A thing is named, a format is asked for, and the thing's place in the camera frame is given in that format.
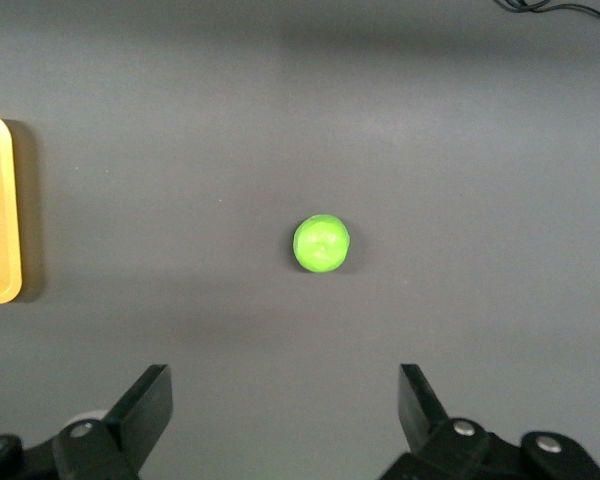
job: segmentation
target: green ball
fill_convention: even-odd
[[[349,251],[349,232],[333,215],[314,215],[307,218],[293,236],[293,253],[310,272],[335,270]]]

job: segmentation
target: green clay ball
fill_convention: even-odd
[[[349,232],[333,215],[307,218],[293,236],[293,253],[298,263],[310,272],[335,270],[349,251]]]

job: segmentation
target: gray table surface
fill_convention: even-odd
[[[600,7],[600,1],[590,2]],[[0,0],[25,288],[0,432],[152,362],[146,479],[378,477],[401,362],[454,415],[600,463],[600,22],[489,0]],[[303,218],[350,227],[303,273]]]

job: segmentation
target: gray surface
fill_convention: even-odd
[[[600,462],[600,23],[490,1],[0,0],[26,289],[0,432],[169,362],[146,479],[371,479],[400,362]],[[341,216],[341,271],[293,228]]]

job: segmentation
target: black cable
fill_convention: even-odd
[[[600,20],[600,10],[579,3],[560,3],[549,5],[552,0],[541,0],[535,3],[527,3],[525,0],[493,0],[500,8],[511,13],[546,13],[556,10],[573,10],[585,13]]]

